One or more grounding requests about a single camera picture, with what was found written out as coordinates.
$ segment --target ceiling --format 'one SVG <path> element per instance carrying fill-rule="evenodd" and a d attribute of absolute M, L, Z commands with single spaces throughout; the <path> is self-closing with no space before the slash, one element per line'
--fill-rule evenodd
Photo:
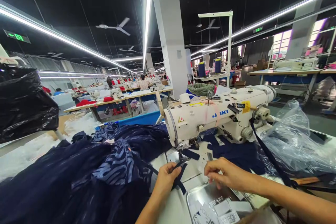
<path fill-rule="evenodd" d="M 99 51 L 108 58 L 132 57 L 142 55 L 142 2 L 143 0 L 3 0 L 32 17 L 53 26 L 56 30 L 78 40 L 79 42 Z M 196 26 L 202 24 L 206 28 L 211 20 L 198 18 L 198 13 L 221 12 L 233 10 L 233 31 L 261 19 L 280 8 L 297 0 L 180 0 L 183 34 L 185 45 L 209 44 L 226 37 L 228 21 L 225 17 L 216 18 L 214 26 L 219 29 L 200 30 Z M 335 0 L 323 0 L 322 5 L 329 5 Z M 155 10 L 152 8 L 149 31 L 149 47 L 160 47 L 160 37 L 156 23 Z M 116 26 L 124 18 L 130 18 L 124 26 L 126 34 L 116 29 L 96 28 L 100 24 Z M 273 23 L 283 23 L 292 19 L 289 14 Z M 31 44 L 8 38 L 0 32 L 0 43 L 8 51 L 16 51 L 32 55 L 48 55 L 48 52 L 63 53 L 60 57 L 76 63 L 92 62 L 92 66 L 112 67 L 104 60 L 75 49 L 65 43 L 46 37 L 39 32 L 19 25 L 14 21 L 0 16 L 0 29 L 28 36 Z M 120 51 L 133 47 L 134 52 Z M 201 47 L 191 47 L 192 52 Z M 150 48 L 153 63 L 163 61 L 160 48 Z M 142 68 L 142 61 L 119 62 L 131 70 Z"/>

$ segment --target ceiling fan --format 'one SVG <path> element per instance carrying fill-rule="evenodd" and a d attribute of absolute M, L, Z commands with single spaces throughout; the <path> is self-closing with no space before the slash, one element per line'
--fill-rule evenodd
<path fill-rule="evenodd" d="M 37 55 L 37 56 L 44 56 L 44 57 L 52 57 L 52 58 L 60 58 L 60 59 L 63 59 L 65 60 L 65 58 L 62 58 L 62 57 L 59 57 L 60 55 L 62 55 L 63 53 L 54 53 L 54 52 L 48 52 L 47 54 L 49 55 Z"/>
<path fill-rule="evenodd" d="M 128 18 L 128 17 L 125 17 L 125 19 L 121 22 L 121 24 L 117 24 L 117 26 L 115 27 L 115 26 L 107 26 L 107 25 L 105 25 L 105 24 L 101 24 L 101 25 L 98 25 L 98 26 L 96 26 L 97 28 L 103 28 L 103 29 L 117 29 L 117 30 L 119 30 L 119 31 L 121 31 L 121 32 L 123 32 L 123 33 L 125 33 L 127 36 L 130 36 L 130 34 L 127 32 L 127 31 L 125 31 L 124 29 L 123 29 L 123 27 L 125 26 L 125 24 L 127 24 L 127 22 L 129 21 L 130 19 Z"/>
<path fill-rule="evenodd" d="M 220 26 L 212 26 L 212 25 L 214 24 L 215 20 L 216 20 L 216 19 L 212 19 L 211 22 L 210 22 L 210 24 L 209 24 L 209 26 L 208 26 L 207 28 L 205 28 L 205 29 L 203 29 L 203 30 L 200 30 L 200 31 L 197 31 L 196 33 L 200 33 L 200 32 L 202 32 L 202 31 L 204 31 L 204 30 L 219 29 Z"/>
<path fill-rule="evenodd" d="M 133 46 L 131 46 L 128 50 L 120 50 L 120 51 L 133 51 L 133 52 L 136 52 L 136 51 L 134 51 L 134 50 L 132 50 L 133 49 L 133 47 L 134 47 L 134 45 Z"/>

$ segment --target hand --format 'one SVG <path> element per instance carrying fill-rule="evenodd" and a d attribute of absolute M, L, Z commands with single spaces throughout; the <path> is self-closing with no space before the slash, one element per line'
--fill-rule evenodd
<path fill-rule="evenodd" d="M 168 198 L 174 180 L 182 170 L 181 167 L 177 167 L 173 170 L 176 165 L 176 163 L 170 162 L 160 167 L 152 195 L 159 197 L 163 201 Z"/>
<path fill-rule="evenodd" d="M 208 176 L 209 183 L 216 182 L 218 189 L 224 184 L 232 189 L 245 193 L 256 193 L 262 177 L 244 171 L 229 160 L 221 157 L 214 161 L 208 161 L 204 168 L 204 175 Z"/>

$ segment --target fluorescent light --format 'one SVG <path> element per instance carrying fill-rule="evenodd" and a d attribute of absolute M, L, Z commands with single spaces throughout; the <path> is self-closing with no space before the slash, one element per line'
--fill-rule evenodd
<path fill-rule="evenodd" d="M 267 23 L 268 21 L 277 19 L 278 17 L 283 16 L 283 15 L 285 15 L 285 14 L 291 12 L 291 11 L 294 11 L 294 10 L 296 10 L 296 9 L 298 9 L 298 8 L 300 8 L 300 7 L 302 7 L 302 6 L 306 5 L 306 4 L 308 4 L 308 3 L 311 3 L 311 2 L 313 2 L 313 1 L 316 1 L 316 0 L 303 0 L 303 1 L 301 1 L 301 2 L 299 2 L 299 3 L 297 3 L 297 4 L 294 4 L 294 5 L 292 5 L 292 6 L 288 7 L 288 8 L 286 8 L 286 9 L 280 11 L 280 12 L 275 13 L 274 15 L 271 15 L 271 16 L 268 17 L 268 18 L 265 18 L 265 19 L 263 19 L 263 20 L 261 20 L 261 21 L 255 23 L 255 24 L 252 24 L 252 25 L 246 27 L 246 28 L 243 29 L 243 30 L 240 30 L 240 31 L 238 31 L 238 32 L 236 32 L 236 33 L 234 33 L 234 34 L 232 34 L 231 37 L 233 38 L 233 37 L 236 37 L 236 36 L 238 36 L 238 35 L 240 35 L 240 34 L 242 34 L 242 33 L 244 33 L 244 32 L 247 32 L 247 31 L 249 31 L 249 30 L 253 30 L 254 28 L 257 28 L 257 27 L 259 27 L 260 25 Z M 229 39 L 229 37 L 223 38 L 223 39 L 221 39 L 221 40 L 215 42 L 214 44 L 211 44 L 211 45 L 205 47 L 205 48 L 202 49 L 202 50 L 199 50 L 199 51 L 197 51 L 197 52 L 192 53 L 191 56 L 194 56 L 194 55 L 196 55 L 196 54 L 198 54 L 198 53 L 204 52 L 206 49 L 209 49 L 209 48 L 211 48 L 211 47 L 213 47 L 213 46 L 215 46 L 215 45 L 218 45 L 218 44 L 220 44 L 220 43 L 223 43 L 224 41 L 226 41 L 226 40 L 228 40 L 228 39 Z"/>
<path fill-rule="evenodd" d="M 158 70 L 155 70 L 154 72 L 157 72 L 157 71 L 160 71 L 160 70 L 163 70 L 163 69 L 165 69 L 165 67 L 162 67 L 162 68 L 160 68 Z"/>
<path fill-rule="evenodd" d="M 195 57 L 195 58 L 192 58 L 191 60 L 194 60 L 194 59 L 197 59 L 197 58 L 201 58 L 201 57 L 203 57 L 204 55 L 200 55 L 200 56 L 197 56 L 197 57 Z"/>
<path fill-rule="evenodd" d="M 70 39 L 70 38 L 68 38 L 68 37 L 66 37 L 64 35 L 62 35 L 60 33 L 57 33 L 54 30 L 51 30 L 50 28 L 44 26 L 43 24 L 40 24 L 40 23 L 38 23 L 38 22 L 36 22 L 36 21 L 34 21 L 34 20 L 26 17 L 26 16 L 23 16 L 22 14 L 14 11 L 14 10 L 12 10 L 10 8 L 8 8 L 7 6 L 5 6 L 5 5 L 3 5 L 1 3 L 0 3 L 0 13 L 3 14 L 3 15 L 5 15 L 5 16 L 7 16 L 7 17 L 9 17 L 9 18 L 11 18 L 11 19 L 14 19 L 14 20 L 16 20 L 16 21 L 18 21 L 18 22 L 20 22 L 22 24 L 25 24 L 25 25 L 27 25 L 27 26 L 29 26 L 31 28 L 34 28 L 35 30 L 43 32 L 43 33 L 45 33 L 45 34 L 47 34 L 49 36 L 52 36 L 52 37 L 54 37 L 54 38 L 56 38 L 58 40 L 61 40 L 61 41 L 65 42 L 65 43 L 67 43 L 67 44 L 69 44 L 69 45 L 71 45 L 73 47 L 76 47 L 76 48 L 81 49 L 81 50 L 83 50 L 83 51 L 85 51 L 85 52 L 87 52 L 87 53 L 89 53 L 91 55 L 94 55 L 94 56 L 96 56 L 98 58 L 101 58 L 102 60 L 111 62 L 112 64 L 117 65 L 118 67 L 121 67 L 121 68 L 129 70 L 128 68 L 126 68 L 126 67 L 124 67 L 122 65 L 119 65 L 118 63 L 113 62 L 112 60 L 110 60 L 109 58 L 105 57 L 104 55 L 99 54 L 98 52 L 96 52 L 96 51 L 94 51 L 94 50 L 92 50 L 92 49 L 90 49 L 90 48 L 88 48 L 86 46 L 83 46 L 83 45 L 79 44 L 78 42 L 76 42 L 76 41 L 74 41 L 74 40 L 72 40 L 72 39 Z"/>
<path fill-rule="evenodd" d="M 56 71 L 39 71 L 39 73 L 42 74 L 73 74 L 73 75 L 95 75 L 95 76 L 111 76 L 111 77 L 117 77 L 120 75 L 103 75 L 103 74 L 98 74 L 98 73 L 77 73 L 77 72 L 56 72 Z"/>
<path fill-rule="evenodd" d="M 133 57 L 133 58 L 121 58 L 121 59 L 112 59 L 112 61 L 117 62 L 117 61 L 131 61 L 131 60 L 141 60 L 142 57 Z"/>
<path fill-rule="evenodd" d="M 146 62 L 146 53 L 147 53 L 147 42 L 148 42 L 148 30 L 149 30 L 149 18 L 151 16 L 151 6 L 152 0 L 146 0 L 146 5 L 144 9 L 146 10 L 146 19 L 145 19 L 145 37 L 143 40 L 143 69 L 145 69 L 145 62 Z"/>
<path fill-rule="evenodd" d="M 79 79 L 79 78 L 104 78 L 102 76 L 42 76 L 41 79 Z"/>

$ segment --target worker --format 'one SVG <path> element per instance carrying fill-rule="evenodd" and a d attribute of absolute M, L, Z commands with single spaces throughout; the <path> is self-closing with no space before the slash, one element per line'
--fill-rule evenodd
<path fill-rule="evenodd" d="M 181 167 L 173 168 L 176 163 L 168 163 L 159 169 L 152 195 L 139 215 L 136 224 L 155 224 L 160 210 L 164 207 L 173 182 L 181 172 Z M 218 189 L 223 185 L 234 190 L 258 194 L 283 206 L 307 223 L 335 223 L 336 204 L 305 192 L 249 173 L 221 157 L 208 161 L 204 175 L 209 183 L 216 183 Z"/>
<path fill-rule="evenodd" d="M 145 76 L 142 74 L 139 80 L 140 91 L 148 89 L 148 81 L 145 79 Z"/>
<path fill-rule="evenodd" d="M 56 88 L 56 92 L 54 93 L 54 96 L 60 95 L 62 93 L 65 93 L 65 92 L 63 92 L 61 88 Z"/>
<path fill-rule="evenodd" d="M 111 78 L 110 76 L 108 76 L 108 77 L 106 78 L 106 82 L 107 82 L 109 88 L 110 88 L 110 89 L 113 89 L 112 78 Z"/>

